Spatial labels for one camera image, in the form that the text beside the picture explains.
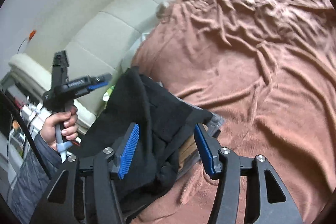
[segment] black cloth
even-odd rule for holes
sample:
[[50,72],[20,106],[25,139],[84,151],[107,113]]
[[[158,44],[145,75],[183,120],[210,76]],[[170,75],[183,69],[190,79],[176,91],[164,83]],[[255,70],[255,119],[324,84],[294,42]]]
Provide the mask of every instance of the black cloth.
[[129,173],[115,181],[123,214],[135,217],[172,188],[179,147],[193,134],[196,123],[206,123],[211,117],[211,112],[181,102],[133,67],[119,78],[106,109],[83,138],[80,155],[97,154],[123,138],[131,122],[139,124]]

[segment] black cable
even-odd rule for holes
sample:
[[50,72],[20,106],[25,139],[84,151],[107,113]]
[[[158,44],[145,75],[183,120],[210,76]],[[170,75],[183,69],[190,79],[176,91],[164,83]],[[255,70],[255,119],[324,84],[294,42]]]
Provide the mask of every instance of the black cable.
[[20,50],[20,48],[21,48],[22,44],[23,44],[25,41],[27,41],[27,38],[25,38],[25,39],[22,41],[22,43],[21,43],[20,47],[17,49],[17,53],[19,53],[19,50]]
[[46,165],[43,162],[43,159],[40,155],[40,152],[37,150],[36,145],[34,143],[33,138],[30,135],[30,132],[28,130],[28,127],[26,126],[25,122],[21,118],[19,112],[15,108],[14,104],[11,102],[11,100],[0,90],[0,102],[2,102],[8,110],[12,113],[14,119],[18,122],[19,126],[21,127],[23,133],[26,135],[26,138],[28,140],[28,143],[34,152],[37,160],[39,161],[40,165],[42,166],[43,170],[45,171],[46,175],[48,176],[49,179],[51,179],[50,172],[48,171]]

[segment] blue gripper pad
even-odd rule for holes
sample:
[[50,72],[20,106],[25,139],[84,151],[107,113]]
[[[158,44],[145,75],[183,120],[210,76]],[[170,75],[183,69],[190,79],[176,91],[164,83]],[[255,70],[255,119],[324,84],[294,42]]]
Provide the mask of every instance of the blue gripper pad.
[[218,156],[218,151],[221,148],[220,143],[216,138],[208,135],[201,123],[195,126],[194,139],[205,173],[207,173],[211,179],[217,179],[216,175],[222,172],[222,164]]
[[129,167],[131,166],[132,158],[137,147],[139,141],[139,125],[136,123],[131,123],[125,137],[128,137],[127,142],[125,144],[125,148],[120,156],[120,166],[118,170],[119,179],[123,179],[124,176],[128,173]]
[[90,86],[87,87],[87,89],[88,89],[89,91],[93,91],[93,90],[96,90],[96,89],[98,89],[98,88],[101,88],[102,86],[106,86],[106,85],[108,85],[108,83],[109,83],[109,82],[102,82],[102,83],[99,83],[99,84],[96,84],[96,85],[90,85]]

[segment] gray fabric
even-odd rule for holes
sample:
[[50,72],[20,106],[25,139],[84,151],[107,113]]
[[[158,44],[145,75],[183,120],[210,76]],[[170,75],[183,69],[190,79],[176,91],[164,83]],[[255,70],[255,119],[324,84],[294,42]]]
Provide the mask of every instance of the gray fabric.
[[[62,163],[60,155],[47,145],[40,133],[35,137],[34,142],[47,169],[53,176]],[[35,154],[30,150],[17,175],[17,182],[9,204],[9,207],[22,224],[29,223],[36,205],[49,182],[50,180]]]

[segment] fleece blanket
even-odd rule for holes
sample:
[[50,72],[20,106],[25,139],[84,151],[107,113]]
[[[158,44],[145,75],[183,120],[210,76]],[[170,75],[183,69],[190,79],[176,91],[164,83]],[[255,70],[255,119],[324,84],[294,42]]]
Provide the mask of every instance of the fleece blanket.
[[[329,0],[176,0],[133,64],[224,117],[221,145],[265,155],[311,223],[336,186],[335,39]],[[207,223],[217,184],[199,162],[132,223]]]

